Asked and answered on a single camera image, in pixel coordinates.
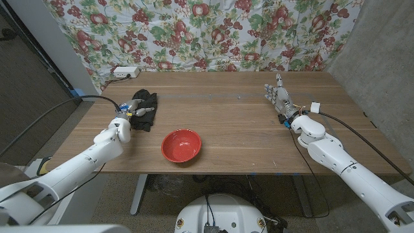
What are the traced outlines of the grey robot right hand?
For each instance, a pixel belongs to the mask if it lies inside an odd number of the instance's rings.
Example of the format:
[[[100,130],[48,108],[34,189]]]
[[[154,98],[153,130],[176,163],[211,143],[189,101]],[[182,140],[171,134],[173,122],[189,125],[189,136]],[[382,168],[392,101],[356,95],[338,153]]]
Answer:
[[[299,115],[299,108],[294,105],[289,93],[284,88],[279,73],[276,74],[276,86],[265,84],[265,91],[267,92],[265,98],[274,105],[281,124],[291,124]]]

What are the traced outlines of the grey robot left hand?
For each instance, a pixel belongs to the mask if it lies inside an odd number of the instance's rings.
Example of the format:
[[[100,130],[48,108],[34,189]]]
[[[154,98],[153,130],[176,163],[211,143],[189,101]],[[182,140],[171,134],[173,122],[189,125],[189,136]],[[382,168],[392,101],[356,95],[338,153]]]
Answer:
[[[154,111],[154,107],[141,107],[139,108],[139,104],[145,102],[143,99],[132,99],[123,103],[119,106],[120,110],[117,112],[117,118],[123,118],[129,120],[131,117],[142,117],[146,113]]]

